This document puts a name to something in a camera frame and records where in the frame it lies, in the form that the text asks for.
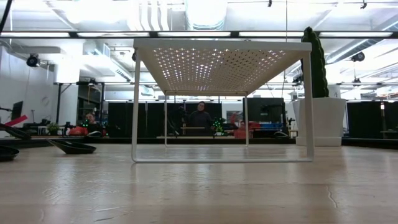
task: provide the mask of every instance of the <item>black tray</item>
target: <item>black tray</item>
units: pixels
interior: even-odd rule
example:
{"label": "black tray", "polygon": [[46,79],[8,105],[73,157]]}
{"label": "black tray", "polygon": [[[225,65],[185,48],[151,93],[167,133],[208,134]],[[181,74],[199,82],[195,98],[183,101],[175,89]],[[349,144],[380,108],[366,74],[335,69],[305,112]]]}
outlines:
{"label": "black tray", "polygon": [[0,162],[13,161],[18,154],[19,150],[17,149],[7,146],[0,146]]}
{"label": "black tray", "polygon": [[29,134],[5,124],[0,124],[0,131],[6,131],[11,136],[22,140],[30,140],[32,138]]}
{"label": "black tray", "polygon": [[85,144],[66,140],[47,139],[47,141],[55,147],[61,149],[66,154],[91,154],[97,149],[93,146],[87,146]]}

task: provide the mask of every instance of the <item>potted plant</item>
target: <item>potted plant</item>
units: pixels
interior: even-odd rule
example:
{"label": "potted plant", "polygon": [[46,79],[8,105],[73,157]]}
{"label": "potted plant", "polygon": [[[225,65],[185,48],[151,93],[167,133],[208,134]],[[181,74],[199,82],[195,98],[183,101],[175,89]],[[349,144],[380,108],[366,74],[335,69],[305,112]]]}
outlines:
{"label": "potted plant", "polygon": [[50,123],[49,125],[47,125],[47,130],[49,131],[50,135],[52,135],[52,136],[57,136],[59,129],[60,129],[60,126],[57,123]]}
{"label": "potted plant", "polygon": [[[324,51],[319,38],[311,27],[304,30],[304,36],[301,41],[312,44],[311,79],[315,146],[341,146],[346,101],[341,98],[333,98],[333,96],[329,97]],[[307,144],[305,101],[298,100],[293,102],[293,109],[298,126],[296,144],[304,146]]]}

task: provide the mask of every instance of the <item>ceiling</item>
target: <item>ceiling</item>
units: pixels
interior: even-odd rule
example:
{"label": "ceiling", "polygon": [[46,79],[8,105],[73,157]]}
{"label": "ceiling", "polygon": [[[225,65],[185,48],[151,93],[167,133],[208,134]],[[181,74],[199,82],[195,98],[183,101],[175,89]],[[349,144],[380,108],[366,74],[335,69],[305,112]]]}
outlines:
{"label": "ceiling", "polygon": [[[398,2],[393,0],[367,1],[361,9],[362,1],[357,0],[14,0],[12,12],[4,30],[11,31],[130,31],[130,30],[304,30],[311,26],[314,30],[327,31],[398,31]],[[5,8],[0,1],[0,14]],[[100,39],[97,45],[106,44],[111,50],[111,58],[123,70],[134,76],[134,62],[131,60],[134,49],[133,39]],[[253,41],[300,42],[300,39],[256,39]],[[68,52],[71,45],[82,44],[84,40],[12,40],[12,45],[22,47],[60,47]],[[368,44],[366,39],[322,39],[327,79],[330,83],[351,83],[360,78],[363,83],[398,82],[398,40],[378,40]],[[362,51],[363,62],[352,62],[347,57]],[[300,75],[299,62],[272,82],[288,82]],[[97,64],[86,62],[82,65],[81,76],[109,77],[109,73],[96,69]],[[143,82],[153,82],[150,73],[142,73]],[[107,78],[107,82],[122,82],[123,79]],[[282,88],[278,85],[271,89]],[[288,85],[290,91],[297,87]],[[379,86],[343,86],[351,92],[371,93]]]}

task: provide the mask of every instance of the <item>wooden table surface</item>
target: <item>wooden table surface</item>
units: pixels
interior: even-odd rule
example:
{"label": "wooden table surface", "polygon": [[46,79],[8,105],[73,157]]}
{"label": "wooden table surface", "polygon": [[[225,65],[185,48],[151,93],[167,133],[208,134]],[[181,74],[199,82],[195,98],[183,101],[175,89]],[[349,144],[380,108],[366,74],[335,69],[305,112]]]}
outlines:
{"label": "wooden table surface", "polygon": [[[92,155],[21,149],[0,163],[0,223],[398,223],[398,151],[316,148],[313,163],[133,164],[131,146]],[[167,149],[139,157],[294,157],[295,145]]]}

